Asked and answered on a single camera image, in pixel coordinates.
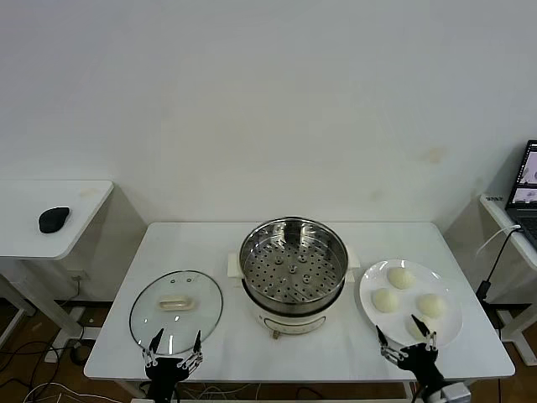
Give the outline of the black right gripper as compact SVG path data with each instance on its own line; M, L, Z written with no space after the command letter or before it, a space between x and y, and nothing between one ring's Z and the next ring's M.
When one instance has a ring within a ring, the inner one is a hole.
M435 366L438 357L437 333L431 331L426 323L414 314L410 317L415 328L420 332L419 342L398 351L388 344L384 333L378 326L375 326L380 353L389 362L398 362L400 369L410 371L424 388L425 393L434 393L446 384L444 376Z

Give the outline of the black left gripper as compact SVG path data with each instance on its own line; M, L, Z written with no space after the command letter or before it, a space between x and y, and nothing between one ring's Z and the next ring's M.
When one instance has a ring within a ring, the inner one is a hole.
M201 331L196 334L192 352L187 359L157 358L157 350L164 329L161 328L151 339L149 346L142 349L146 375L150 380L147 398L156 403L170 403L177 383L186 380L203 361Z

